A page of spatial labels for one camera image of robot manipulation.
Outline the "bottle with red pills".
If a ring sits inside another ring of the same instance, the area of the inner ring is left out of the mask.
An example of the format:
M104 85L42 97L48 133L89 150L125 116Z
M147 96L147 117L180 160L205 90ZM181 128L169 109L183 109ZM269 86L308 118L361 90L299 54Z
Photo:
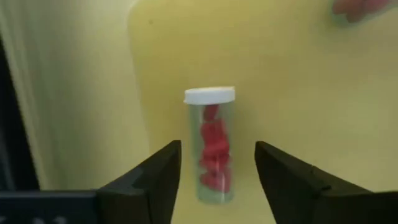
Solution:
M233 198L230 134L235 98L232 86L185 90L197 197L204 203L228 203Z

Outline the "yellow translucent plastic bin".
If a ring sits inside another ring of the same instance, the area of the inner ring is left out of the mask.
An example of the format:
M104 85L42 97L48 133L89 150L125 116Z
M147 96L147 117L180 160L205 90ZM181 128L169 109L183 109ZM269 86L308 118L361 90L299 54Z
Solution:
M43 189L94 189L183 143L173 224L274 224L254 162L269 142L398 190L398 0L354 24L333 0L0 0ZM195 195L190 88L233 86L234 199Z

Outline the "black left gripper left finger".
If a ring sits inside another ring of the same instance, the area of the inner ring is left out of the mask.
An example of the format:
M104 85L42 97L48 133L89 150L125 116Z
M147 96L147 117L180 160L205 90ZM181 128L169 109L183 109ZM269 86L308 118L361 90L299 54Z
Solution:
M101 224L171 224L182 146L173 140L97 191Z

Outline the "bottle with pink pills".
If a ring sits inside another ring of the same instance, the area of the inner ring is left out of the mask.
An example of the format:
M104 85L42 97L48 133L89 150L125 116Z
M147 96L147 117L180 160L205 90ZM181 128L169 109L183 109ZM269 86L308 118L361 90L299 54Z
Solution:
M331 14L341 24L355 24L398 7L398 0L332 0Z

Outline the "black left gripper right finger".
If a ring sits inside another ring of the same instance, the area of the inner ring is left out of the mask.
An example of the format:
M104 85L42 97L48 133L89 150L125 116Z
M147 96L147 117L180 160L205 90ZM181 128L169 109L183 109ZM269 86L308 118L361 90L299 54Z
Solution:
M264 141L254 158L276 224L398 224L398 191L372 192Z

